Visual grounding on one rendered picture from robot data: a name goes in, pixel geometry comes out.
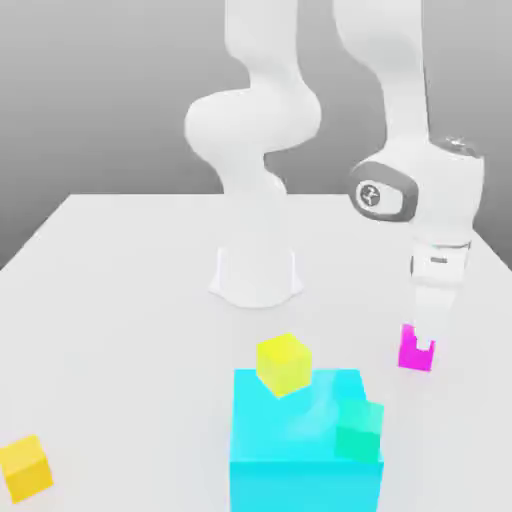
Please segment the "small lime yellow cube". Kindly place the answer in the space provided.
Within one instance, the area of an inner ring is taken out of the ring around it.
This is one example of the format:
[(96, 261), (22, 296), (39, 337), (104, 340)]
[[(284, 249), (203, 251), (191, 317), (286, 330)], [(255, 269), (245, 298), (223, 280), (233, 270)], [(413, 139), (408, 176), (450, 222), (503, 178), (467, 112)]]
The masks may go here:
[(262, 341), (256, 348), (256, 374), (281, 398), (311, 384), (312, 352), (291, 333)]

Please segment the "small teal green cube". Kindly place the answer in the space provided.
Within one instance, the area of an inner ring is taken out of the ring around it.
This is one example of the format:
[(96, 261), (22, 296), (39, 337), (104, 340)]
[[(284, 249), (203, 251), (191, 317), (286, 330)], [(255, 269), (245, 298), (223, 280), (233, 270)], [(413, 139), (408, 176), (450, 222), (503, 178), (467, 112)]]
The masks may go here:
[(378, 462), (383, 418), (382, 404), (342, 400), (335, 429), (335, 454), (357, 462)]

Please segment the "small golden yellow cube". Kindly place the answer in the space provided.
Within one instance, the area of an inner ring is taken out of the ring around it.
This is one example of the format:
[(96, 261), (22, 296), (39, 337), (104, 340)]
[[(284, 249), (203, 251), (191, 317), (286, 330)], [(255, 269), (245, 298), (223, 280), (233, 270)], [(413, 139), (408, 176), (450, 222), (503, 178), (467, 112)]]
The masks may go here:
[(13, 504), (48, 489), (54, 483), (47, 456), (36, 435), (0, 448), (0, 467)]

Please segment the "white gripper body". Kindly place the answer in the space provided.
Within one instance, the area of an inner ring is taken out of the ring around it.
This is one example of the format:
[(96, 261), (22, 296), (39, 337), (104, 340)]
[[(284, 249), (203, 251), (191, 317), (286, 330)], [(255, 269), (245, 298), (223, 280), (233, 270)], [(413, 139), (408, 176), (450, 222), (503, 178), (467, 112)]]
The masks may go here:
[(415, 283), (414, 289), (414, 324), (444, 324), (448, 321), (459, 286), (440, 286), (425, 282)]

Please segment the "small magenta cube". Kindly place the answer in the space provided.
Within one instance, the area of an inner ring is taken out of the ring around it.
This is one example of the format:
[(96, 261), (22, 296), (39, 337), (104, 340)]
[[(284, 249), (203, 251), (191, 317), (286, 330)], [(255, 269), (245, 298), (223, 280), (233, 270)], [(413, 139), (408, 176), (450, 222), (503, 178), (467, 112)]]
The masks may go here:
[(419, 349), (417, 347), (414, 327), (410, 324), (403, 324), (398, 353), (398, 366), (401, 368), (430, 372), (435, 347), (436, 342), (431, 340), (427, 350)]

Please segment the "large cyan box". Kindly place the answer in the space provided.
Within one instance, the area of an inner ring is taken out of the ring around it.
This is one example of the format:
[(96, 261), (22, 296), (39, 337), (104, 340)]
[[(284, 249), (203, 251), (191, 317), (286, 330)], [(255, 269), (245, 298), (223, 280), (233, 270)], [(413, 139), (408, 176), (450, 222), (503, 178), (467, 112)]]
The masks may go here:
[(365, 397), (356, 369), (316, 369), (282, 398), (255, 370), (235, 370), (230, 512), (377, 512), (383, 459), (362, 463), (335, 448), (343, 401)]

